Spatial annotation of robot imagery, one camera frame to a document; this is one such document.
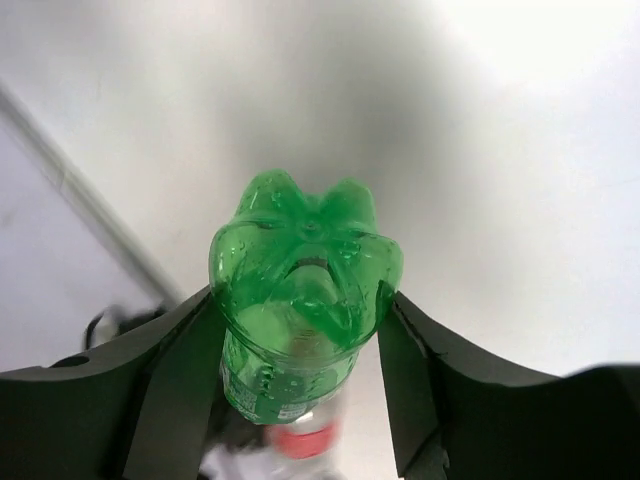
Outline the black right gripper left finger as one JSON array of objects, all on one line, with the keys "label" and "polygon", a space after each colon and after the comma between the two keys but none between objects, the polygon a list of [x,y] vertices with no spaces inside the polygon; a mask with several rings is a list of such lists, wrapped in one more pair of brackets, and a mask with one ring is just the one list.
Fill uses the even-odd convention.
[{"label": "black right gripper left finger", "polygon": [[2,373],[2,478],[197,478],[224,336],[203,289],[108,343]]}]

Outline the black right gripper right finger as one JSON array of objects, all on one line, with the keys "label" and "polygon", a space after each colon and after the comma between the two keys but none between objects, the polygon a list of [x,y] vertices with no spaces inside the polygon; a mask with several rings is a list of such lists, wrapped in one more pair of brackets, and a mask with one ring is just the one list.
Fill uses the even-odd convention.
[{"label": "black right gripper right finger", "polygon": [[566,377],[496,356],[397,295],[378,332],[404,479],[635,479],[639,369]]}]

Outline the green plastic bottle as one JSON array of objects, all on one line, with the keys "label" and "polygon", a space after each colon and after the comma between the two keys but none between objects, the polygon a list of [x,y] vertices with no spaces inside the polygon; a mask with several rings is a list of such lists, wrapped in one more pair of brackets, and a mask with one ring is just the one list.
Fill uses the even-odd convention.
[{"label": "green plastic bottle", "polygon": [[213,237],[209,282],[227,327],[229,403],[286,424],[331,398],[387,315],[403,272],[371,191],[346,178],[320,194],[283,170],[254,177]]}]

